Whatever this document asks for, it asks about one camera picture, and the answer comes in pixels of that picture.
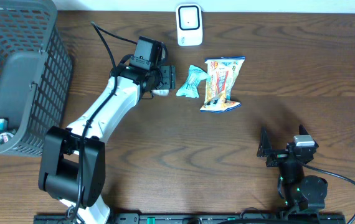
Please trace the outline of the orange juice carton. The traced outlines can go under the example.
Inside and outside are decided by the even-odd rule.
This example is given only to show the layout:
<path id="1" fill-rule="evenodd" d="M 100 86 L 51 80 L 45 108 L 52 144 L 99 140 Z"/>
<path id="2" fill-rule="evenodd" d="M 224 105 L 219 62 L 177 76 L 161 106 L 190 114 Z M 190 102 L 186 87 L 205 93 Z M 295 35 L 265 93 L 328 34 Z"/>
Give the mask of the orange juice carton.
<path id="1" fill-rule="evenodd" d="M 152 94 L 157 95 L 157 96 L 168 96 L 169 90 L 153 90 Z"/>

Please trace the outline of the teal candy wrapper bag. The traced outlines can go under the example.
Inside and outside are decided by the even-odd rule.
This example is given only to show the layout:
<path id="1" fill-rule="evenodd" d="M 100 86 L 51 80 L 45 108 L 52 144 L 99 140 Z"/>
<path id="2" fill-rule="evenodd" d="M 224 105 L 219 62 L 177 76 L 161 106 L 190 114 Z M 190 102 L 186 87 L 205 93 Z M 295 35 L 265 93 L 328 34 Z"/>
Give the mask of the teal candy wrapper bag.
<path id="1" fill-rule="evenodd" d="M 186 82 L 178 89 L 176 96 L 185 96 L 186 98 L 198 98 L 199 92 L 197 87 L 203 80 L 209 79 L 211 76 L 203 69 L 190 65 Z"/>

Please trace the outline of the yellow blue snack bag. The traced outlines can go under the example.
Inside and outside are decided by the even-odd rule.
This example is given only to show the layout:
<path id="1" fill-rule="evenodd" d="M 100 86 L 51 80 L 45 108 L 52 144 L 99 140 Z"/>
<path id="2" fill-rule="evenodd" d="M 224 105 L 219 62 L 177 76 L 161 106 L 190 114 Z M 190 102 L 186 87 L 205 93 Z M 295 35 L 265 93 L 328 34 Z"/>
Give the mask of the yellow blue snack bag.
<path id="1" fill-rule="evenodd" d="M 241 103 L 230 99 L 232 88 L 239 75 L 245 56 L 206 58 L 206 94 L 202 112 L 224 113 L 236 109 Z"/>

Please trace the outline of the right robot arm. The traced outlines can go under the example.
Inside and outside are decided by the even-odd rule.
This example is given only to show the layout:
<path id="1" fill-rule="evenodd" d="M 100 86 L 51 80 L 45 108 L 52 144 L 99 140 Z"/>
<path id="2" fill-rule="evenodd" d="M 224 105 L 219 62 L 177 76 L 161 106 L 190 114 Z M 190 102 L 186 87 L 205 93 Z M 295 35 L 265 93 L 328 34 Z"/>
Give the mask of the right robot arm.
<path id="1" fill-rule="evenodd" d="M 305 175 L 304 166 L 314 159 L 319 148 L 303 125 L 299 134 L 284 149 L 273 149 L 267 130 L 260 131 L 257 157 L 266 158 L 267 167 L 279 169 L 278 193 L 288 209 L 295 213 L 318 212 L 325 208 L 328 183 L 324 178 Z"/>

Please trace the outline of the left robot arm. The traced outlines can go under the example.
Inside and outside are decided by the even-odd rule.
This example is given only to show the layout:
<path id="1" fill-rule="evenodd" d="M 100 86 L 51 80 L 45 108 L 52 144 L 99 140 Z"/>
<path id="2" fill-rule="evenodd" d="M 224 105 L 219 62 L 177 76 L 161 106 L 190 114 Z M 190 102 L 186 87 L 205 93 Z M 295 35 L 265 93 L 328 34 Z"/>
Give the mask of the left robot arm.
<path id="1" fill-rule="evenodd" d="M 173 65 L 142 70 L 121 63 L 117 76 L 79 119 L 44 138 L 38 185 L 67 206 L 64 216 L 36 215 L 34 223 L 106 223 L 111 211 L 102 199 L 105 145 L 124 115 L 146 92 L 165 94 L 176 83 Z"/>

